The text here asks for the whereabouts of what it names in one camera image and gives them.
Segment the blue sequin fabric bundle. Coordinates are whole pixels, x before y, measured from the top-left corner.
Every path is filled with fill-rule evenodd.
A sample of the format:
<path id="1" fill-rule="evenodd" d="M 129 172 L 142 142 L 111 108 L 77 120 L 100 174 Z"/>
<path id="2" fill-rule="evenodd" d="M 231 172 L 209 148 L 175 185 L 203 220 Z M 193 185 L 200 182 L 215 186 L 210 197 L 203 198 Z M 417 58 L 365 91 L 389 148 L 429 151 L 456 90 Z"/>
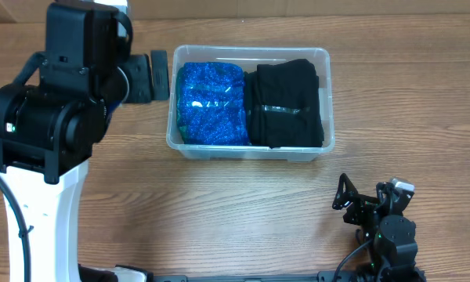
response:
<path id="1" fill-rule="evenodd" d="M 176 124 L 185 144 L 249 144 L 244 72 L 231 63 L 188 62 L 176 82 Z"/>

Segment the large black garment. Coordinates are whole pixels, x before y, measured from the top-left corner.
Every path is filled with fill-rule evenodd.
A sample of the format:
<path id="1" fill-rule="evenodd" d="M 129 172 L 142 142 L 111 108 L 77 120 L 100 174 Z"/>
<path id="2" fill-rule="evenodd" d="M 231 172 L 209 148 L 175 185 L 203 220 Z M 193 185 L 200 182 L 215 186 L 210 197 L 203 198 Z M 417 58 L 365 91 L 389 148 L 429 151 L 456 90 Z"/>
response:
<path id="1" fill-rule="evenodd" d="M 244 74 L 244 108 L 253 146 L 321 147 L 320 79 L 306 59 L 259 64 Z"/>

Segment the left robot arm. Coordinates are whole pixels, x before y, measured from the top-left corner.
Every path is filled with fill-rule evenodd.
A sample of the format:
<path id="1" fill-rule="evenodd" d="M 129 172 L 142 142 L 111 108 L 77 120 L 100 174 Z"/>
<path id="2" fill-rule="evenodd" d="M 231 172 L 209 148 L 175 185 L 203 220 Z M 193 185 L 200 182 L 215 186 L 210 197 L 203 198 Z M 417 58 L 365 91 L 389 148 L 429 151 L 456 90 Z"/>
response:
<path id="1" fill-rule="evenodd" d="M 78 212 L 93 146 L 124 103 L 169 97 L 162 50 L 131 52 L 126 1 L 56 1 L 45 48 L 0 88 L 0 190 L 12 281 L 151 281 L 78 262 Z"/>

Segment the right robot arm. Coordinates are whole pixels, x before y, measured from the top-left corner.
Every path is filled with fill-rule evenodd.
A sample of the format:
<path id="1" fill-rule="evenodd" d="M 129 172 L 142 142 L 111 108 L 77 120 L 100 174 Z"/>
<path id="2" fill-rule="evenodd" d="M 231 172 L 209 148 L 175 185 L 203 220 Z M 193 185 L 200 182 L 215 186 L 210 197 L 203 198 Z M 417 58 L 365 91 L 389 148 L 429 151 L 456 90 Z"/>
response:
<path id="1" fill-rule="evenodd" d="M 374 197 L 358 192 L 349 177 L 339 176 L 334 210 L 346 210 L 344 222 L 358 226 L 359 247 L 338 265 L 333 281 L 425 281 L 416 267 L 416 223 L 403 211 L 415 193 L 415 185 L 392 178 L 375 186 Z"/>

